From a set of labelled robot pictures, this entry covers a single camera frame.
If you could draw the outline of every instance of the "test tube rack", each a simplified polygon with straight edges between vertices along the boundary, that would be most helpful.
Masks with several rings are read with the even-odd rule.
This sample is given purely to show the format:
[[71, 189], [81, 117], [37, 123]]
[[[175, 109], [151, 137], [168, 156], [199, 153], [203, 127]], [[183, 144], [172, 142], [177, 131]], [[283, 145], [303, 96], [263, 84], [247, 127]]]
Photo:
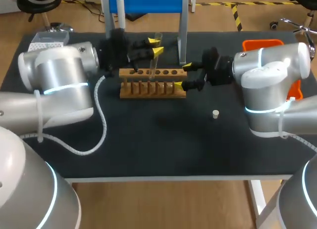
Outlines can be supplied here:
[[123, 79], [120, 89], [122, 99], [175, 99], [186, 98], [186, 92], [177, 88], [172, 80], [187, 78], [183, 69], [156, 69], [153, 81], [149, 80], [150, 69], [120, 69]]

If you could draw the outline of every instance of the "glass test tube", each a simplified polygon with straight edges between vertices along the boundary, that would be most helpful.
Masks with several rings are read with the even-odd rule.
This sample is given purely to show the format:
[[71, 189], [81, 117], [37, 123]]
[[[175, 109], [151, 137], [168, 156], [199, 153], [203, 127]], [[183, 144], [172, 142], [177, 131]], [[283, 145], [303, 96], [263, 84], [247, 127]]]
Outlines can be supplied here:
[[[156, 40], [159, 40], [156, 47], [160, 47], [160, 44], [161, 44], [162, 38], [163, 38], [163, 34], [161, 32], [156, 32], [154, 38]], [[158, 59], [159, 59], [159, 57], [156, 57], [153, 60], [151, 60], [151, 62], [150, 62], [150, 71], [149, 71], [149, 79], [150, 80], [153, 80], [155, 77], [155, 71], [157, 69]]]

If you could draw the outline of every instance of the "wooden floor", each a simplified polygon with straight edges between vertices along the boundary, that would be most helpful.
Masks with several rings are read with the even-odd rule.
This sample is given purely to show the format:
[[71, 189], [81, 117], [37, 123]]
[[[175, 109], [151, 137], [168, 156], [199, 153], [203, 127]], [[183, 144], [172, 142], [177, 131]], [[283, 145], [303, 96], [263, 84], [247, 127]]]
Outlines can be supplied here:
[[[197, 0], [286, 1], [286, 0]], [[269, 30], [269, 23], [281, 17], [302, 23], [308, 11], [300, 5], [241, 5], [238, 13], [244, 31]], [[61, 4], [49, 12], [50, 21], [70, 24], [77, 32], [104, 32], [98, 22], [78, 4]], [[0, 14], [0, 83], [22, 36], [42, 27], [36, 15], [28, 23], [25, 13]], [[280, 25], [279, 30], [292, 30]], [[148, 14], [127, 23], [130, 32], [177, 31], [178, 15]], [[189, 15], [189, 31], [236, 31], [231, 9], [225, 6], [197, 6]], [[317, 60], [313, 62], [317, 71]], [[269, 200], [278, 181], [263, 181]], [[79, 184], [82, 202], [81, 229], [252, 229], [248, 191], [242, 181], [215, 182], [134, 182]]]

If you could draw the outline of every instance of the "black tabletop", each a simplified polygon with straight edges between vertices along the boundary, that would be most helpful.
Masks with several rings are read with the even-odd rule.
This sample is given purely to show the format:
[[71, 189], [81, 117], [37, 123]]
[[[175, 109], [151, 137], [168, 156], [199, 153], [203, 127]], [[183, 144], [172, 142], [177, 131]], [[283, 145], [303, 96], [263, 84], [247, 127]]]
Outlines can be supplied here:
[[[133, 40], [154, 36], [129, 34]], [[97, 45], [104, 34], [70, 33], [69, 43], [90, 41]], [[17, 57], [28, 49], [33, 36], [22, 39], [1, 87], [2, 91], [27, 92], [17, 67]], [[242, 51], [246, 39], [281, 39], [296, 42], [289, 32], [188, 33], [187, 62], [200, 61], [204, 49], [215, 46], [222, 55]], [[179, 68], [176, 34], [164, 33], [164, 54], [159, 68]], [[149, 63], [140, 64], [148, 67]], [[93, 89], [99, 76], [89, 80]], [[254, 136], [244, 116], [241, 92], [235, 84], [206, 85], [186, 99], [127, 100], [119, 98], [120, 80], [108, 78], [99, 90], [107, 120], [104, 144], [88, 156], [74, 155], [58, 144], [36, 139], [26, 142], [65, 178], [195, 175], [293, 174], [314, 152], [294, 139], [263, 139]], [[304, 97], [317, 94], [311, 74], [302, 81]], [[213, 110], [219, 110], [217, 120]], [[102, 134], [97, 110], [84, 121], [45, 130], [77, 150], [94, 147]], [[317, 145], [316, 136], [303, 136]]]

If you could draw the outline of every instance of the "black cable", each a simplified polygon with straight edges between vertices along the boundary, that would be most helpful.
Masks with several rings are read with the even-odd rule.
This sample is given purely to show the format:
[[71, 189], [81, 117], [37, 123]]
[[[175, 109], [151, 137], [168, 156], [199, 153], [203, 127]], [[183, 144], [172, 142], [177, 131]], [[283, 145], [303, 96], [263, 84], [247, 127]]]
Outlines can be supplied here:
[[[81, 5], [82, 5], [85, 9], [87, 9], [91, 14], [98, 15], [98, 21], [99, 21], [99, 22], [105, 23], [104, 21], [101, 20], [101, 17], [105, 17], [105, 16], [102, 14], [101, 10], [96, 6], [97, 4], [96, 4], [95, 2], [88, 2], [88, 1], [84, 0], [84, 3], [82, 3], [82, 2], [80, 2], [80, 3], [81, 3]], [[94, 8], [94, 9], [96, 9], [96, 10], [98, 11], [98, 13], [93, 12], [89, 7], [87, 7], [86, 4], [90, 4], [90, 5], [92, 6], [92, 8]]]

